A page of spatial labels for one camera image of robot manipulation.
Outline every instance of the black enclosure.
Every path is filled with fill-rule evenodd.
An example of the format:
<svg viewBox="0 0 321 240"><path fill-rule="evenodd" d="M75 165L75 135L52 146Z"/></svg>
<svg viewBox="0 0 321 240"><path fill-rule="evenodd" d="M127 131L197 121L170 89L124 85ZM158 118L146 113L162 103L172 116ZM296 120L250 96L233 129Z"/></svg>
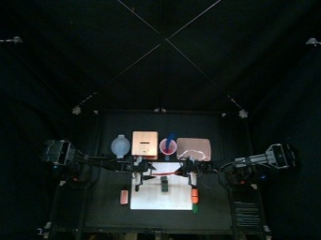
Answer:
<svg viewBox="0 0 321 240"><path fill-rule="evenodd" d="M219 164L290 144L300 166L262 184L266 222L275 239L320 239L320 9L317 0L3 0L0 239L35 239L49 219L43 142L102 154L119 127L148 129L136 114L181 136L185 124L210 131ZM68 209L60 217L79 213Z"/></svg>

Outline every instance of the black wall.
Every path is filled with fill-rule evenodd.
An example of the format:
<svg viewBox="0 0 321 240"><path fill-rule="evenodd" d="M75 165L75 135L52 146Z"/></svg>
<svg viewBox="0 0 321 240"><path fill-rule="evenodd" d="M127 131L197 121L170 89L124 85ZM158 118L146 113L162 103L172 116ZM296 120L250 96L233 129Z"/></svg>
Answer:
<svg viewBox="0 0 321 240"><path fill-rule="evenodd" d="M52 181L41 143L65 137L71 114L11 49L0 46L0 55L0 239L11 239L33 234L48 220Z"/></svg>
<svg viewBox="0 0 321 240"><path fill-rule="evenodd" d="M257 153L271 143L297 152L296 170L274 172L265 185L271 232L279 239L320 239L321 49L310 48L250 115Z"/></svg>

